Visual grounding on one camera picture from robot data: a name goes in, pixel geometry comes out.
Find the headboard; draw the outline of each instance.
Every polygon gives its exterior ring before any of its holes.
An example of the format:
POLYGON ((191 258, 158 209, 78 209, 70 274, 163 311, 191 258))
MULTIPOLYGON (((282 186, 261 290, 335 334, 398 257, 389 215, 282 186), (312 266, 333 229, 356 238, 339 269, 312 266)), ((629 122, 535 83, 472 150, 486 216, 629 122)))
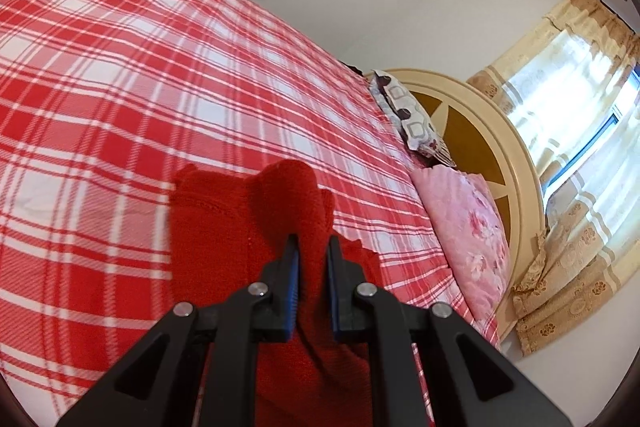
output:
MULTIPOLYGON (((537 256, 537 237, 545 229, 540 182, 520 135, 490 99, 468 84, 426 70, 386 71, 423 105, 458 168, 487 180, 509 241, 511 287, 537 256)), ((497 317, 502 340, 516 323, 511 292, 497 317)))

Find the patterned pillow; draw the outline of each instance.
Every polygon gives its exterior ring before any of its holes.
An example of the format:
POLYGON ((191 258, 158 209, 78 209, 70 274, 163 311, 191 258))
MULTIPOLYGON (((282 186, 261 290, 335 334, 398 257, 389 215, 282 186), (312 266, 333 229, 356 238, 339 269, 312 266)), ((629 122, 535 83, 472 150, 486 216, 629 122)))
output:
POLYGON ((400 119, 401 134, 407 147, 428 159, 434 158, 443 165, 456 168, 456 163, 451 159, 444 140, 433 127, 431 118, 409 89, 386 72, 375 71, 374 80, 380 93, 400 119))
POLYGON ((398 118, 398 115, 396 115, 394 111, 391 109, 391 106, 389 105, 389 103, 386 102, 385 96, 382 93, 380 93, 380 89, 378 87, 378 77, 376 75, 373 75, 373 78, 369 83, 369 93, 377 102, 382 112, 386 115, 386 118, 388 118, 391 124, 393 125, 393 127, 396 128, 396 131, 398 132, 398 135, 400 136, 400 138, 404 140, 404 136, 403 136, 404 131, 402 130, 402 121, 398 118))

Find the patterned curtain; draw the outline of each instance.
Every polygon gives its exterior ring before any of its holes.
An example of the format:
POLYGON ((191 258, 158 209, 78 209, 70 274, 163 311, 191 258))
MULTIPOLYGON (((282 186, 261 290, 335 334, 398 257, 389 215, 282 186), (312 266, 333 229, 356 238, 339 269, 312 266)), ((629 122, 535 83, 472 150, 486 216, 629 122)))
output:
POLYGON ((548 182, 610 116, 640 37, 600 0, 562 0, 468 82, 498 104, 548 182))
POLYGON ((639 160, 640 95, 549 200, 550 232, 513 299, 525 355, 583 322, 640 267, 639 160))

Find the red plaid bedspread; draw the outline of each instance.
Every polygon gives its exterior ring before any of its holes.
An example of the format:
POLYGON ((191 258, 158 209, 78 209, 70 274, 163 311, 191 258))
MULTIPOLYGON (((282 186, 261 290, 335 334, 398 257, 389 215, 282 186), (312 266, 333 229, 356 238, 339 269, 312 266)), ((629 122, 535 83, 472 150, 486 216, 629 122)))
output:
POLYGON ((256 4, 0 0, 0 74, 0 370, 39 425, 172 305, 167 192, 189 162, 307 162, 388 289, 471 320, 364 81, 256 4))

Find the pillow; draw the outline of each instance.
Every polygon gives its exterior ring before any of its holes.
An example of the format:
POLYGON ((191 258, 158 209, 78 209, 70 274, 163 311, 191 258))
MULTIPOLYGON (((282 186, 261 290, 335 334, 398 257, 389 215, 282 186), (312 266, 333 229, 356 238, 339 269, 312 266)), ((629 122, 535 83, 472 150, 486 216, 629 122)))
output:
POLYGON ((378 78, 376 75, 373 75, 373 78, 369 83, 369 93, 377 102, 380 109, 386 115, 389 121, 391 121, 391 124, 393 125, 394 128, 396 128, 396 131, 398 131, 398 134, 402 138, 402 135, 403 135, 402 122, 400 121, 400 118, 398 118, 398 115, 396 115, 394 111, 391 109, 391 106, 389 105, 389 103, 386 102, 385 96, 382 93, 380 93, 380 89, 378 88, 378 78))
POLYGON ((401 134, 407 147, 426 158, 456 168, 449 149, 431 123, 431 118, 409 89, 392 75, 374 72, 374 80, 391 109, 400 119, 401 134))
POLYGON ((491 317, 509 283, 509 245, 486 181, 444 165, 410 175, 472 315, 491 317))

